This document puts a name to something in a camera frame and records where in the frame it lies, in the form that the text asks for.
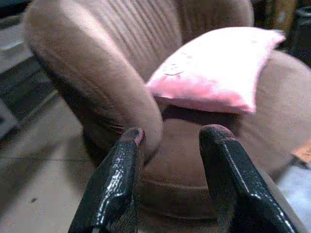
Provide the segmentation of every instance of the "tiled floor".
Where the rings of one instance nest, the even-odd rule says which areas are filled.
[[[53,100],[37,115],[14,139],[0,145],[0,233],[66,233],[94,170],[83,145],[82,127],[63,100]],[[297,193],[290,181],[308,175],[311,180],[309,170],[303,175],[290,172],[280,183],[306,225],[311,211],[299,198],[304,195],[303,201],[307,200],[311,187],[306,180]],[[216,233],[217,227],[212,221],[177,220],[141,211],[140,232]]]

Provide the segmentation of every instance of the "pillow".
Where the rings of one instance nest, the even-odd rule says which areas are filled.
[[[153,73],[158,102],[208,112],[255,113],[256,84],[282,31],[230,27],[201,35]]]

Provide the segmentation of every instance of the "seat cushion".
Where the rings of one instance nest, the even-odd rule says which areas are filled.
[[[141,205],[167,216],[213,218],[199,153],[203,125],[220,124],[240,141],[258,169],[272,175],[311,139],[311,71],[274,51],[260,75],[254,115],[208,113],[169,106],[162,113],[163,139],[143,171]]]

